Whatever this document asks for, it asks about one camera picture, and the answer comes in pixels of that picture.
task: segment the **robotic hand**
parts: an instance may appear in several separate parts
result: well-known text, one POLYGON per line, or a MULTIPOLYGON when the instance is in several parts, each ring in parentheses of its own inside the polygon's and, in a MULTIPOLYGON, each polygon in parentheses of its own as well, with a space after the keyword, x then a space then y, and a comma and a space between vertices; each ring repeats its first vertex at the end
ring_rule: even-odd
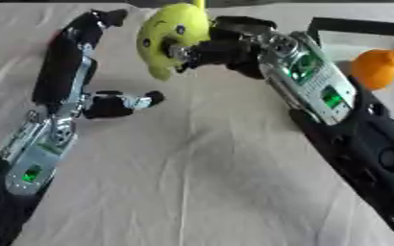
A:
POLYGON ((11 245, 51 184, 59 162, 77 139, 75 119, 119 117, 163 101, 119 91, 85 92, 97 62, 90 57, 103 31, 121 26, 127 12, 91 11, 52 40, 33 92, 38 106, 0 147, 0 246, 11 245))
POLYGON ((182 46, 166 38, 168 58, 182 72, 226 64, 264 79, 289 105, 289 115, 332 168, 394 231, 394 120, 389 110, 346 77, 305 33, 289 35, 271 21, 220 16, 210 40, 182 46))

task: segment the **white tablecloth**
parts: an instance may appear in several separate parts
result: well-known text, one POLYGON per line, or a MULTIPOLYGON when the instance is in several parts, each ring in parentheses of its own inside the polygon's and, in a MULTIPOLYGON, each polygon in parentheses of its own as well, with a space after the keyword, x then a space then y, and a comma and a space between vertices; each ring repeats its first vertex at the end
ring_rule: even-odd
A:
MULTIPOLYGON (((168 100, 125 119, 79 121, 78 144, 14 246, 394 245, 394 233, 313 150, 270 86, 222 67, 168 83, 152 79, 135 50, 151 10, 0 5, 0 142, 32 107, 49 37, 90 8, 131 12, 124 27, 103 36, 91 87, 159 89, 168 100)), ((394 4, 274 4, 210 14, 272 19, 287 32, 304 30, 313 16, 394 22, 394 4)))

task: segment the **yellow plush toy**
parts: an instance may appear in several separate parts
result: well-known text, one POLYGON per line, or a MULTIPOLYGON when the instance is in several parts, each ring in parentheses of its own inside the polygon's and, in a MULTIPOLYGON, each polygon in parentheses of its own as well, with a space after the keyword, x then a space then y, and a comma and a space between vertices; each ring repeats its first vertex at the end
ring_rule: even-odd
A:
POLYGON ((161 45, 166 38, 174 39, 183 46, 208 40, 209 18, 205 1, 168 5, 148 19, 138 32, 138 54, 148 65, 151 75, 162 81, 170 78, 171 67, 181 64, 162 52, 161 45))

